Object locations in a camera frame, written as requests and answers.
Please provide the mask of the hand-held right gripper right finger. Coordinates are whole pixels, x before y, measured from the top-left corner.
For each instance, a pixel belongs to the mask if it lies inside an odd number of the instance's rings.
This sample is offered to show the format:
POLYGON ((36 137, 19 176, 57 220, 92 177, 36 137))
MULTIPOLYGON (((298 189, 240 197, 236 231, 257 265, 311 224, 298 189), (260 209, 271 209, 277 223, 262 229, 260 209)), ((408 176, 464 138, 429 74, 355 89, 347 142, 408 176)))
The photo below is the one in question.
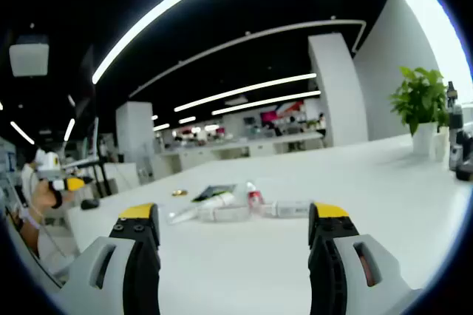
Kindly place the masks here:
POLYGON ((338 206, 312 203, 308 270, 311 314, 404 314, 421 295, 398 260, 369 234, 359 234, 338 206))

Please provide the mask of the person's left hand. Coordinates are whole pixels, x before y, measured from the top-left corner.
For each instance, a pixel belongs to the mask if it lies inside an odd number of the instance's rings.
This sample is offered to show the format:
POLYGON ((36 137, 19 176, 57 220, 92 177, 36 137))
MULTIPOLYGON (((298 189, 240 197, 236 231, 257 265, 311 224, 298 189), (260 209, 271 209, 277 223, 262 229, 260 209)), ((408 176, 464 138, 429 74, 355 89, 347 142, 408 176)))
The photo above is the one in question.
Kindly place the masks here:
POLYGON ((35 191, 35 204, 40 210, 43 211, 48 208, 56 209, 61 206, 62 203, 61 194, 58 191, 51 189, 48 182, 39 183, 37 185, 35 191))

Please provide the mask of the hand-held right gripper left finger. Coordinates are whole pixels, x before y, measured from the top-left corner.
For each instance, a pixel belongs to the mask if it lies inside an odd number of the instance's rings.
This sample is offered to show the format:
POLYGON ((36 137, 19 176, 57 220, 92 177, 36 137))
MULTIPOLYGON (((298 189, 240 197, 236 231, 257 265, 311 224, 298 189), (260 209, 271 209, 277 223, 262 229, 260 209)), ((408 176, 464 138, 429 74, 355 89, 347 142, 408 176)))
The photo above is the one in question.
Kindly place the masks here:
POLYGON ((132 206, 103 226, 47 295, 60 314, 159 314, 159 208, 132 206))

